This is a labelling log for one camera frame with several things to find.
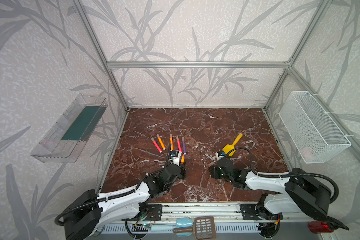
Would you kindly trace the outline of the red capped pen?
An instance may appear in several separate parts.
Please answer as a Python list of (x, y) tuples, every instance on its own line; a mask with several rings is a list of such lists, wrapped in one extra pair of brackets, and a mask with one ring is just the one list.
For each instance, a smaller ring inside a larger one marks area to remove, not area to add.
[(176, 136), (176, 141), (177, 141), (177, 146), (178, 146), (179, 151), (180, 151), (180, 152), (183, 152), (183, 151), (182, 151), (182, 147), (181, 147), (181, 143), (180, 143), (179, 136)]

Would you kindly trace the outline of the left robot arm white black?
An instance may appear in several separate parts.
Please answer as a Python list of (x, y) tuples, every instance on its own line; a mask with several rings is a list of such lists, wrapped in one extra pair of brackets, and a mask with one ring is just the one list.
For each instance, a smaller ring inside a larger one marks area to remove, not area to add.
[(176, 180), (186, 177), (184, 163), (171, 163), (139, 181), (138, 184), (110, 193), (91, 189), (80, 195), (54, 222), (64, 227), (67, 240), (84, 240), (104, 225), (130, 220), (148, 210), (148, 202), (167, 194)]

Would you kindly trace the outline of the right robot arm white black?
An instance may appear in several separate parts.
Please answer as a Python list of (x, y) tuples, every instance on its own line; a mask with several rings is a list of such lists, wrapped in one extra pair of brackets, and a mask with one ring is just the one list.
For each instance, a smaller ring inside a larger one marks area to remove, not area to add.
[(213, 179), (222, 179), (233, 187), (246, 190), (267, 191), (257, 203), (257, 212), (262, 218), (284, 214), (304, 213), (306, 216), (326, 222), (329, 205), (339, 191), (331, 190), (322, 182), (320, 175), (309, 174), (299, 168), (289, 173), (265, 174), (239, 170), (227, 158), (220, 158), (209, 167)]

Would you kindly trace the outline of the yellow toy spatula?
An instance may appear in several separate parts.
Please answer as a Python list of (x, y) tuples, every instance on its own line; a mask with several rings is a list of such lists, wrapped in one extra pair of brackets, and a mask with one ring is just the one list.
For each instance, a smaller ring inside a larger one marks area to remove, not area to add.
[(242, 137), (243, 137), (243, 134), (239, 133), (232, 144), (226, 145), (225, 147), (223, 147), (223, 151), (224, 151), (225, 155), (232, 156), (235, 153), (235, 145), (240, 141), (240, 139)]

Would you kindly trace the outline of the green circuit board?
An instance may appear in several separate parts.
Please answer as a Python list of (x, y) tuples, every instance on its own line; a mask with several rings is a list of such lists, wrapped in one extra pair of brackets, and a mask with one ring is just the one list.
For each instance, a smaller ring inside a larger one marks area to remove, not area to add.
[(132, 226), (131, 226), (131, 232), (132, 233), (137, 233), (137, 232), (146, 233), (146, 232), (150, 231), (150, 226), (151, 225), (149, 223), (142, 223), (142, 224), (135, 223), (135, 224), (132, 224)]

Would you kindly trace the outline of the light blue brush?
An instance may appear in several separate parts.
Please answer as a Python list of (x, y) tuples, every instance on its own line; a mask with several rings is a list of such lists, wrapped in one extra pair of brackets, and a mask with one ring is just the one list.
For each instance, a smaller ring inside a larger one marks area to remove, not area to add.
[(188, 237), (194, 232), (194, 222), (189, 218), (179, 218), (174, 225), (154, 224), (150, 229), (154, 233), (174, 233), (177, 237)]

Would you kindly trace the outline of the brown slotted spatula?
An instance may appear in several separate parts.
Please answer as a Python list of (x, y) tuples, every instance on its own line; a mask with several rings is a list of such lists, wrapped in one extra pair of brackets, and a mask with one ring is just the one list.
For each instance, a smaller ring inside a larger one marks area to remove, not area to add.
[(197, 240), (210, 240), (216, 238), (217, 234), (213, 216), (195, 218), (194, 228)]

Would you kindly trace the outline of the red black tool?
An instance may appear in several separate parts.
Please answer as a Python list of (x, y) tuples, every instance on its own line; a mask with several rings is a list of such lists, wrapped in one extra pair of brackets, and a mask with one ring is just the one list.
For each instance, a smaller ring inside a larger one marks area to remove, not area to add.
[(345, 224), (332, 217), (328, 217), (326, 221), (309, 222), (308, 228), (313, 234), (333, 233), (337, 229), (350, 230)]

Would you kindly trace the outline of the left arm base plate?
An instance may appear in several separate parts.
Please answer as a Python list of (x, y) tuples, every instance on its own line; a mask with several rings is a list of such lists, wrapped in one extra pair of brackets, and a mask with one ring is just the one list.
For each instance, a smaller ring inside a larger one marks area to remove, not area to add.
[(144, 221), (160, 221), (163, 213), (163, 205), (161, 204), (143, 204), (140, 206), (140, 213), (137, 220)]

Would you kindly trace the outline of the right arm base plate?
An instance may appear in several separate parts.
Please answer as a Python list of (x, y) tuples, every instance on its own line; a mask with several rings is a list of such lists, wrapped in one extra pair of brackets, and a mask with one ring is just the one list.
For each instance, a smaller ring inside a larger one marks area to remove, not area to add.
[(268, 216), (257, 207), (257, 204), (240, 204), (240, 212), (243, 220), (267, 220)]

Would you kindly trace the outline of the clear plastic wall tray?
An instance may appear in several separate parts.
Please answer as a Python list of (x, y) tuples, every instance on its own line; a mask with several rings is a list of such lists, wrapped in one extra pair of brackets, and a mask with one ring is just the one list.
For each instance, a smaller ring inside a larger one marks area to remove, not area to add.
[(107, 107), (105, 97), (78, 94), (31, 156), (42, 163), (75, 163)]

